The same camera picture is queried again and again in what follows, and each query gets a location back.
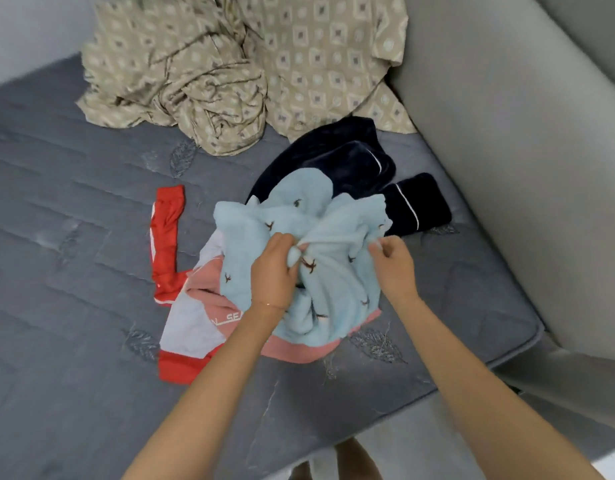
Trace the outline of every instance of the patterned blanket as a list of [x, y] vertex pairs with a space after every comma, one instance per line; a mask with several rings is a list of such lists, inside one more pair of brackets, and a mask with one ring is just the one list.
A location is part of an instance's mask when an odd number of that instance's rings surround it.
[[82, 49], [91, 123], [178, 125], [234, 155], [265, 120], [294, 140], [349, 114], [415, 132], [383, 78], [403, 58], [403, 0], [105, 0]]

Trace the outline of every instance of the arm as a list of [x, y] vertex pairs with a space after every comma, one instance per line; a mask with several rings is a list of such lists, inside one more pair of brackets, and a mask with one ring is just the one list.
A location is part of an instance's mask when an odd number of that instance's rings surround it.
[[292, 301], [298, 263], [291, 234], [276, 233], [252, 266], [252, 306], [134, 459], [123, 480], [204, 480], [265, 341]]
[[418, 297], [414, 263], [395, 236], [370, 246], [396, 310], [456, 427], [488, 480], [602, 480], [573, 444], [491, 373]]

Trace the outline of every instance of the left hand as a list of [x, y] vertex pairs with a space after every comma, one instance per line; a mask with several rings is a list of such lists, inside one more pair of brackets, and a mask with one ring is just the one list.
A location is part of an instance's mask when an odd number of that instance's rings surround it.
[[252, 265], [252, 306], [266, 305], [280, 311], [282, 317], [292, 304], [298, 266], [287, 267], [287, 253], [295, 244], [292, 234], [277, 232]]

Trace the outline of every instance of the light blue fleece garment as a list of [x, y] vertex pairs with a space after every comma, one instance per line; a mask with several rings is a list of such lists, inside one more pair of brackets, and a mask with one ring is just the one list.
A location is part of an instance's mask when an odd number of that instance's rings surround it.
[[[367, 245], [392, 225], [381, 194], [332, 199], [332, 181], [315, 168], [283, 178], [269, 198], [246, 205], [218, 202], [216, 226], [225, 236], [221, 295], [240, 310], [252, 303], [250, 268], [276, 232], [299, 239], [287, 265], [301, 259], [292, 305], [274, 335], [311, 347], [341, 339], [378, 307], [380, 288]], [[308, 243], [305, 252], [298, 246]]]

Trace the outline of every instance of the gray mattress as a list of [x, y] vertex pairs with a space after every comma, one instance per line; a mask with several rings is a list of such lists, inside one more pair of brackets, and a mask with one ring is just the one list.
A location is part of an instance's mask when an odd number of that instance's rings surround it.
[[[157, 187], [185, 185], [178, 258], [189, 269], [214, 204], [243, 201], [288, 146], [268, 127], [236, 157], [198, 151], [175, 179], [170, 157], [187, 138], [90, 125], [74, 104], [84, 88], [77, 58], [0, 87], [0, 480], [120, 477], [183, 391], [155, 364], [168, 312], [152, 298], [148, 255]], [[453, 211], [452, 228], [408, 238], [423, 298], [489, 365], [535, 343], [533, 307], [422, 138], [379, 139], [398, 178], [432, 173]], [[262, 478], [435, 390], [382, 308], [324, 360], [260, 359], [217, 479]]]

